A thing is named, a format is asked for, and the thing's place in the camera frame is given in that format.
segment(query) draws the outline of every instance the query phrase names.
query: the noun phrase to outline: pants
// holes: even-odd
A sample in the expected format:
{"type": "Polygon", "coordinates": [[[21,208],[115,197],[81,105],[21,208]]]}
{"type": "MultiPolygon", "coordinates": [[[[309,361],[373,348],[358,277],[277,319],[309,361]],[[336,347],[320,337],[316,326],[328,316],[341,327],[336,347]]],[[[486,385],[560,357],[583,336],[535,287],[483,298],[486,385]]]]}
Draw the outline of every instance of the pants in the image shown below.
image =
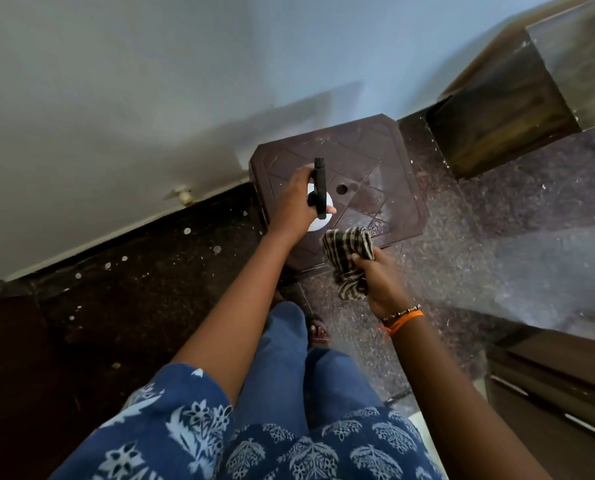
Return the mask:
{"type": "Polygon", "coordinates": [[[348,355],[317,347],[307,351],[307,345],[300,307],[290,301],[275,306],[234,411],[236,429],[273,423],[297,437],[307,435],[305,395],[312,428],[383,405],[348,355]]]}

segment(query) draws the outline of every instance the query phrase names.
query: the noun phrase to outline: right hand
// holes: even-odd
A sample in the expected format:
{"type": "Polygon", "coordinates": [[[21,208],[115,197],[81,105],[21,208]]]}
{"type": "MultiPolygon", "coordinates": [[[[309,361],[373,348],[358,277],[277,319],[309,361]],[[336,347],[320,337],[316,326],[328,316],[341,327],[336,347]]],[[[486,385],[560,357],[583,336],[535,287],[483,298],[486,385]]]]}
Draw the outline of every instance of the right hand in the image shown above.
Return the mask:
{"type": "Polygon", "coordinates": [[[353,255],[355,266],[363,269],[368,283],[368,304],[374,315],[383,320],[414,306],[395,261],[383,250],[373,249],[375,261],[353,255]]]}

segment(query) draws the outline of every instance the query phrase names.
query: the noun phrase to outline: rag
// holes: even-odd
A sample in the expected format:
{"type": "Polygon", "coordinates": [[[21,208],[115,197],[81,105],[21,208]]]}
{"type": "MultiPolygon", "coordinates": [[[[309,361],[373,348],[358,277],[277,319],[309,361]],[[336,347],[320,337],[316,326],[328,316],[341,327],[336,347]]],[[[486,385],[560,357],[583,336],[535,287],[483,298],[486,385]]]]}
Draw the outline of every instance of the rag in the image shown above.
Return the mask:
{"type": "Polygon", "coordinates": [[[326,259],[334,267],[335,283],[342,299],[364,299],[368,284],[364,270],[355,266],[352,255],[375,260],[371,233],[366,227],[328,230],[322,240],[326,259]]]}

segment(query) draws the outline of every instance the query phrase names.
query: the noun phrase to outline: light blue wall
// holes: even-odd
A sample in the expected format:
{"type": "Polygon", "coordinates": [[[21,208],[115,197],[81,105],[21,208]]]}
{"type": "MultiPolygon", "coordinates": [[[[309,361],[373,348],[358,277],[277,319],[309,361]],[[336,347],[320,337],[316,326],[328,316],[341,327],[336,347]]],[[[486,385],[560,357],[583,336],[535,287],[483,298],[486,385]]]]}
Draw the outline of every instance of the light blue wall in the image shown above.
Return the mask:
{"type": "Polygon", "coordinates": [[[0,0],[0,277],[245,175],[255,146],[433,103],[548,0],[0,0]]]}

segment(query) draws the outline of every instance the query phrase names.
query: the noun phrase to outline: orange thread bracelet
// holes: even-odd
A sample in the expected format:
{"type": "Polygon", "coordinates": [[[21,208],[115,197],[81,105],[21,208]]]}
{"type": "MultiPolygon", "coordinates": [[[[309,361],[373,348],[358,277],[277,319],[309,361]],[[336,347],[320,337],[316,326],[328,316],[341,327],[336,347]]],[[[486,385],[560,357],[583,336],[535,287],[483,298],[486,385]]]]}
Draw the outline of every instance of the orange thread bracelet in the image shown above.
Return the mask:
{"type": "Polygon", "coordinates": [[[395,332],[397,332],[402,327],[402,325],[404,325],[406,322],[408,322],[408,320],[415,318],[415,317],[423,317],[423,316],[424,316],[424,314],[421,311],[415,310],[414,312],[410,312],[410,313],[407,313],[407,314],[399,317],[397,322],[393,323],[390,327],[380,326],[380,327],[377,327],[377,329],[378,330],[386,330],[388,332],[388,336],[392,337],[395,335],[395,332]]]}

